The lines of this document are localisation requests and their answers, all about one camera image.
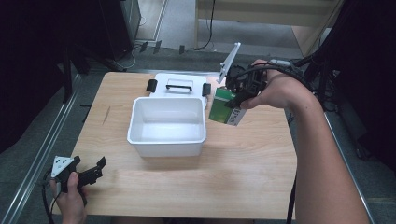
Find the handheld controller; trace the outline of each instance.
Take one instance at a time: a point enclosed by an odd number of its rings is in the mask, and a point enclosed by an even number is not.
[[[76,166],[80,162],[81,159],[79,156],[76,156],[75,158],[55,157],[52,165],[51,177],[56,180],[57,195],[61,192],[67,193],[67,180],[69,179],[70,174],[76,171]],[[105,165],[106,159],[103,157],[96,163],[95,167],[82,173],[78,173],[78,192],[81,195],[84,206],[87,204],[87,199],[82,193],[82,187],[96,183],[96,179],[103,176],[102,169]]]
[[[234,65],[230,67],[225,76],[225,87],[235,93],[235,97],[227,102],[226,106],[230,108],[240,107],[242,102],[262,92],[267,85],[267,70],[270,69],[296,78],[312,91],[312,88],[303,79],[303,71],[290,62],[271,60],[266,64],[250,65],[247,69]]]

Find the black strap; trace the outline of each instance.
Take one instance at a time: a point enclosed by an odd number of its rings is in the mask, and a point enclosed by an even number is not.
[[[289,210],[288,210],[288,217],[286,219],[286,224],[291,224],[291,220],[293,217],[293,208],[294,208],[294,201],[296,196],[296,179],[297,176],[294,178],[293,188],[291,189],[291,193],[290,193]]]

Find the white container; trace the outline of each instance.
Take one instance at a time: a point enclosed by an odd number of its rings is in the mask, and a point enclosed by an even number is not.
[[[127,139],[141,157],[200,155],[206,140],[202,99],[137,98]]]

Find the hand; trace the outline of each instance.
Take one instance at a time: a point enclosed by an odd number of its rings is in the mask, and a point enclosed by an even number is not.
[[[252,65],[266,63],[257,60]],[[241,108],[251,109],[258,105],[270,105],[277,108],[293,110],[297,105],[302,105],[304,100],[312,100],[314,95],[298,80],[276,70],[267,71],[267,86],[258,96],[241,103]]]
[[[84,208],[81,195],[78,193],[78,174],[73,172],[67,181],[67,193],[61,193],[56,199],[56,203],[61,209],[63,223],[84,223],[87,213]],[[50,181],[53,197],[56,198],[55,180]]]

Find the gray floor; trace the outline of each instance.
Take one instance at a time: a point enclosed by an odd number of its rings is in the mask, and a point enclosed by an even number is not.
[[[185,45],[193,46],[193,0],[168,0],[163,15],[157,40],[162,41],[163,48],[178,48]],[[206,21],[200,21],[200,46],[208,39]],[[227,56],[233,43],[239,41],[242,47],[234,62],[248,65],[257,58],[301,58],[297,42],[289,26],[270,24],[240,23],[234,21],[215,21],[213,24],[212,43],[203,51],[189,50],[178,54],[176,49],[161,49],[153,54],[153,49],[134,56],[127,55],[118,63],[134,66],[128,71],[140,69],[156,70],[186,70],[218,72],[219,63]],[[45,211],[42,205],[40,186],[42,175],[52,165],[55,155],[70,155],[79,132],[83,127],[83,120],[88,108],[80,105],[90,105],[102,81],[107,68],[96,62],[91,62],[92,70],[88,75],[78,76],[80,85],[70,112],[65,118],[64,125],[57,135],[53,145],[45,146],[50,153],[44,158],[44,166],[38,171],[34,179],[35,186],[25,192],[29,196],[25,204],[21,205],[21,213],[17,223],[46,223]],[[46,136],[51,130],[52,123],[57,119],[62,109],[63,90],[60,89],[49,101],[43,111],[35,118],[21,140],[0,154],[0,217],[4,217],[10,207],[18,187],[29,173],[35,155],[43,148]],[[334,133],[342,152],[346,156],[351,173],[356,178],[368,208],[375,223],[394,223],[396,220],[396,178],[393,172],[379,161],[362,161],[355,154],[353,145],[342,119],[336,113],[328,113]],[[290,131],[294,136],[293,123]],[[109,217],[89,216],[88,223],[109,223]],[[256,223],[284,223],[283,220],[257,220]]]

